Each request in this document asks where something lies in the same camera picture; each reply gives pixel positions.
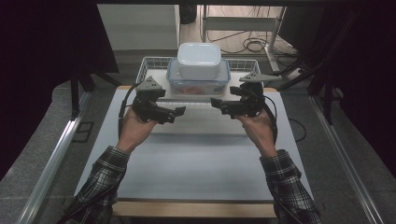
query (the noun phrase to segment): white plastic container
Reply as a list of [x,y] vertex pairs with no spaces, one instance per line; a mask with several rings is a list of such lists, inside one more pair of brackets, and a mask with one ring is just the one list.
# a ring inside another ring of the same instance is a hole
[[187,80],[213,80],[219,75],[221,52],[211,43],[184,43],[177,51],[180,76]]
[[179,71],[180,68],[177,58],[174,58],[168,64],[166,79],[170,84],[171,92],[176,95],[223,95],[231,78],[230,67],[228,62],[224,59],[220,61],[219,75],[215,79],[185,79],[180,75]]

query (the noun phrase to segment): plaid sleeve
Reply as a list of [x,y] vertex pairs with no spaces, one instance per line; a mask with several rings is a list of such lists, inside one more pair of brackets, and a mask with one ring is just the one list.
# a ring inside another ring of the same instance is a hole
[[289,153],[281,149],[277,156],[260,160],[279,223],[321,223],[319,211],[301,183],[301,172]]
[[[129,158],[130,154],[108,147],[93,164],[87,182],[64,212],[75,211],[98,193],[117,185],[123,178]],[[101,223],[109,206],[116,202],[117,191],[112,190],[94,205],[77,212],[66,223]]]

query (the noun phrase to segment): floor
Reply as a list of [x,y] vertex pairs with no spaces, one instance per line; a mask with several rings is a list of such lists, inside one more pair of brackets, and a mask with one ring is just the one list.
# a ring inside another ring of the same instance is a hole
[[[223,12],[228,15],[232,8],[215,7],[210,9],[210,13]],[[191,35],[191,27],[197,27],[199,21],[194,24],[181,27],[187,34]],[[220,38],[228,35],[210,32],[212,38]],[[241,41],[245,36],[239,36],[238,40],[228,43],[219,42],[221,48],[227,51],[239,50]],[[197,41],[191,36],[182,37],[182,41]],[[284,43],[280,38],[276,45],[282,50],[293,52],[291,46]],[[155,52],[161,56],[175,56],[175,51],[118,51],[115,52],[119,65],[119,74],[110,74],[124,85],[134,83],[134,78],[139,70],[139,65],[145,55],[152,55]],[[223,57],[235,57],[235,55],[225,55]],[[248,50],[240,53],[236,57],[249,57],[259,62],[262,72],[271,72],[271,68],[266,57],[255,54]],[[72,142],[64,161],[55,176],[53,184],[45,197],[42,206],[38,210],[34,223],[54,223],[59,219],[63,209],[72,200],[75,185],[79,180],[82,169],[90,155],[90,150],[95,141],[94,137],[102,126],[103,117],[106,115],[107,107],[111,102],[115,87],[92,75],[96,89],[92,92],[87,111],[85,111],[82,122],[92,124],[91,137],[88,136],[86,142]],[[357,197],[356,190],[352,187],[344,172],[342,163],[327,137],[323,126],[318,121],[318,115],[313,108],[309,96],[306,93],[306,86],[309,79],[301,82],[285,91],[281,92],[287,113],[290,119],[290,126],[293,130],[297,145],[303,159],[305,172],[308,177],[315,202],[321,213],[323,223],[371,223],[361,207],[361,201]],[[70,119],[71,101],[70,85],[64,83],[58,86],[52,96],[52,105],[49,107],[46,117],[43,118],[35,134],[32,136],[26,148],[12,166],[7,176],[0,182],[0,223],[15,223],[21,215],[22,208],[31,196],[35,183],[46,166],[53,149],[65,125]],[[377,157],[370,145],[361,134],[351,124],[348,118],[339,107],[338,102],[332,105],[332,117],[334,129],[338,133],[340,141],[343,143],[354,168],[378,209],[383,223],[396,223],[396,180],[386,169],[382,161]],[[84,139],[83,133],[78,133],[75,140]],[[128,223],[129,218],[114,217],[111,223]],[[158,218],[132,218],[133,223],[265,223],[263,219],[158,219]]]

